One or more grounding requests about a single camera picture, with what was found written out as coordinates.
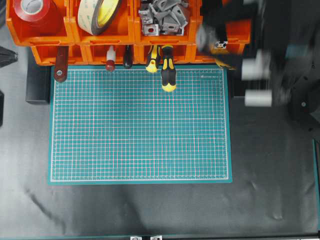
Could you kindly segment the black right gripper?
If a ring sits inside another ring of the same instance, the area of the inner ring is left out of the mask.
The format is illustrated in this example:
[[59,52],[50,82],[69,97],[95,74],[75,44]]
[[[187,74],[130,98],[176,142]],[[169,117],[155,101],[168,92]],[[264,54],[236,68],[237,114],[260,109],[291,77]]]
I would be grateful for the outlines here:
[[216,33],[220,26],[233,21],[248,19],[258,13],[256,0],[230,0],[222,4],[221,0],[204,0],[200,8],[203,19],[196,33],[196,46],[199,52],[207,52],[210,45],[221,38]]

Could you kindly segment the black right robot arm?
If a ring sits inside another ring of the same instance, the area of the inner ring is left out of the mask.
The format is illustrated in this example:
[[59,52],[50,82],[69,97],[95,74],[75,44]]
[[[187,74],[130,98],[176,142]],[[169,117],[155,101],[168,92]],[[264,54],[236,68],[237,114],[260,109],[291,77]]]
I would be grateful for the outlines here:
[[[291,119],[320,139],[320,3],[317,0],[204,0],[196,32],[199,52],[235,71],[241,81],[263,81],[244,93],[247,107],[287,106]],[[224,53],[224,25],[250,19],[255,47]]]

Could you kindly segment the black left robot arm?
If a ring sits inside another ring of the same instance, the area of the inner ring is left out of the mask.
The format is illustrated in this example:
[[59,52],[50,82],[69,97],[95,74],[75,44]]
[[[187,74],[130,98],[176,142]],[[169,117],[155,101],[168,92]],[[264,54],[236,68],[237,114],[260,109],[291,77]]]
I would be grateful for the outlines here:
[[[7,67],[18,61],[18,53],[5,47],[0,47],[0,79],[4,80],[9,77],[9,73],[5,73],[2,68]],[[3,125],[4,118],[4,102],[5,94],[0,91],[0,126]]]

